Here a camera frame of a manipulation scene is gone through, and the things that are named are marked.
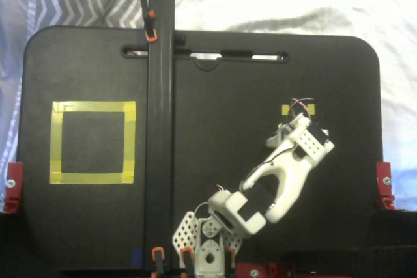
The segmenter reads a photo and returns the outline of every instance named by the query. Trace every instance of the yellow tape square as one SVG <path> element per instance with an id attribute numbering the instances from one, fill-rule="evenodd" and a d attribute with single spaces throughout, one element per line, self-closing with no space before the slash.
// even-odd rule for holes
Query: yellow tape square
<path id="1" fill-rule="evenodd" d="M 62 173 L 64 112 L 124 112 L 123 172 Z M 135 101 L 62 101 L 52 103 L 50 184 L 133 184 L 135 170 Z"/>

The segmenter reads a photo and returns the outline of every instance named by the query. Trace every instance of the white fabric backdrop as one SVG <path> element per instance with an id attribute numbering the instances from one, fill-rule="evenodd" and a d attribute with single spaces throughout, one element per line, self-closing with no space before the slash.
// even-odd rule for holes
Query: white fabric backdrop
<path id="1" fill-rule="evenodd" d="M 417 210 L 417 0 L 176 0 L 176 7 L 177 29 L 351 35 L 369 42 L 381 66 L 384 160 L 392 164 L 396 205 Z M 55 24 L 141 27 L 141 11 L 139 0 L 0 0 L 0 8 L 4 183 L 5 164 L 16 151 L 27 38 Z"/>

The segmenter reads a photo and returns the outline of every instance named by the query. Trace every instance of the red bracket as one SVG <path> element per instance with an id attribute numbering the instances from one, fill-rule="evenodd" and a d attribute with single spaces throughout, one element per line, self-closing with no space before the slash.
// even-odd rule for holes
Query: red bracket
<path id="1" fill-rule="evenodd" d="M 9 163 L 7 167 L 6 198 L 4 213 L 14 214 L 18 211 L 23 185 L 23 163 Z"/>
<path id="2" fill-rule="evenodd" d="M 377 163 L 377 182 L 381 200 L 381 208 L 384 210 L 397 210 L 393 202 L 395 200 L 395 197 L 392 195 L 390 163 Z"/>
<path id="3" fill-rule="evenodd" d="M 352 278 L 346 276 L 298 273 L 295 266 L 284 263 L 237 263 L 236 278 Z"/>

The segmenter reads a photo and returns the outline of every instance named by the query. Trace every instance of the orange clamp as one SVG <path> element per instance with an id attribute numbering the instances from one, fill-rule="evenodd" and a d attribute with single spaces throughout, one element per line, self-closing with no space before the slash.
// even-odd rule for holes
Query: orange clamp
<path id="1" fill-rule="evenodd" d="M 152 38 L 149 38 L 148 33 L 145 31 L 146 40 L 148 42 L 155 42 L 158 40 L 158 35 L 156 34 L 156 29 L 154 29 L 154 36 Z"/>
<path id="2" fill-rule="evenodd" d="M 165 260 L 165 253 L 164 253 L 164 248 L 163 247 L 154 247 L 152 249 L 152 260 L 155 262 L 155 252 L 157 252 L 157 251 L 161 251 L 162 260 Z"/>
<path id="3" fill-rule="evenodd" d="M 224 251 L 228 251 L 232 253 L 232 262 L 235 261 L 235 249 L 232 249 L 231 247 L 228 247 L 227 249 L 224 249 Z"/>
<path id="4" fill-rule="evenodd" d="M 190 252 L 191 259 L 194 259 L 194 251 L 193 251 L 193 249 L 191 247 L 183 247 L 181 249 L 181 259 L 182 259 L 183 262 L 184 262 L 184 259 L 185 259 L 184 258 L 184 252 L 187 252 L 187 251 Z"/>

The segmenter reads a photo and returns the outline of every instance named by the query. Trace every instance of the cable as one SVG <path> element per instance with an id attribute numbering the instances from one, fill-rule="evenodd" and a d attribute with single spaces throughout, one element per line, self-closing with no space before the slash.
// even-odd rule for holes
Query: cable
<path id="1" fill-rule="evenodd" d="M 305 100 L 313 100 L 314 102 L 316 102 L 316 100 L 315 100 L 314 98 L 302 98 L 302 99 L 294 99 L 294 100 L 296 100 L 296 102 L 294 102 L 294 103 L 291 105 L 291 107 L 289 107 L 289 110 L 288 110 L 288 114 L 287 114 L 287 124 L 289 123 L 289 121 L 288 121 L 289 114 L 290 114 L 291 110 L 293 110 L 294 105 L 299 104 L 301 101 L 305 101 Z M 308 115 L 309 115 L 309 119 L 311 120 L 311 115 L 310 115 L 310 113 L 309 113 L 308 109 L 307 109 L 307 112 L 308 112 Z"/>
<path id="2" fill-rule="evenodd" d="M 202 207 L 203 205 L 205 205 L 205 204 L 207 204 L 207 205 L 209 205 L 209 203 L 208 202 L 203 202 L 203 203 L 200 203 L 200 204 L 198 204 L 198 206 L 195 208 L 195 210 L 194 210 L 194 218 L 197 220 L 197 224 L 198 224 L 198 218 L 197 218 L 197 216 L 196 216 L 196 214 L 197 214 L 197 211 L 198 211 L 198 209 L 200 208 L 200 207 Z M 194 223 L 194 230 L 195 230 L 195 232 L 198 232 L 198 230 L 197 230 L 197 227 L 196 227 L 196 224 Z"/>
<path id="3" fill-rule="evenodd" d="M 287 152 L 287 151 L 290 151 L 290 150 L 292 150 L 292 149 L 294 149 L 295 148 L 295 146 L 296 146 L 296 144 L 294 144 L 291 148 L 287 148 L 287 149 L 284 149 L 284 150 L 282 150 L 281 152 L 278 152 L 275 156 L 273 156 L 272 157 L 272 159 L 270 159 L 270 160 L 268 160 L 268 161 L 265 161 L 265 162 L 262 162 L 261 164 L 259 164 L 257 167 L 255 167 L 255 168 L 253 168 L 251 171 L 250 171 L 250 173 L 246 176 L 246 178 L 243 180 L 243 181 L 241 181 L 240 182 L 240 184 L 239 184 L 239 191 L 241 192 L 241 193 L 243 193 L 243 191 L 242 191 L 242 185 L 243 185 L 243 183 L 248 179 L 248 177 L 254 172 L 254 171 L 256 171 L 258 168 L 260 168 L 262 165 L 265 165 L 265 164 L 268 164 L 268 163 L 271 163 L 271 166 L 274 166 L 274 160 L 278 157 L 278 156 L 280 156 L 281 154 L 283 154 L 284 152 Z"/>
<path id="4" fill-rule="evenodd" d="M 309 111 L 308 107 L 306 107 L 306 105 L 303 104 L 302 102 L 298 102 L 298 104 L 302 106 L 302 108 L 304 109 L 305 112 L 307 112 L 307 116 L 311 120 L 311 115 L 310 115 L 310 111 Z"/>

